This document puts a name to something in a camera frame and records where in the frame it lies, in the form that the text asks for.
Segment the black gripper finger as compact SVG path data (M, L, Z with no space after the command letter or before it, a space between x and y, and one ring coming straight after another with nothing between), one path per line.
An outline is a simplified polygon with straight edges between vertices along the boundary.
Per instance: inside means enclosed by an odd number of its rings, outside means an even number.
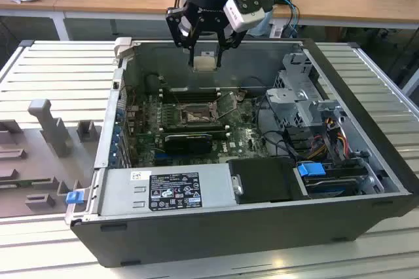
M225 37L225 32L223 30L219 30L216 32L217 34L217 57L216 57L216 66L221 67L222 56L224 51L237 48L240 43L242 42L243 38L245 37L245 32L235 32L233 31L229 37Z
M200 35L200 15L198 7L169 7L166 11L166 23L177 47L189 51L188 64L194 64L194 48Z

